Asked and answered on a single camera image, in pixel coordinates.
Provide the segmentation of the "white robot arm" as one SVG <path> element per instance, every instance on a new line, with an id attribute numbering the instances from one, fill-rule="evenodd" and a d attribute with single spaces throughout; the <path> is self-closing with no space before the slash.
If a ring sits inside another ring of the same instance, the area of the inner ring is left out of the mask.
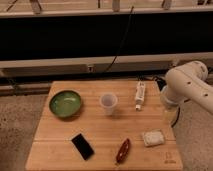
<path id="1" fill-rule="evenodd" d="M 201 61 L 192 61 L 170 69 L 165 75 L 166 85 L 160 92 L 160 100 L 174 126 L 180 116 L 179 105 L 189 99 L 213 115 L 213 86 L 205 80 L 208 77 L 207 66 Z"/>

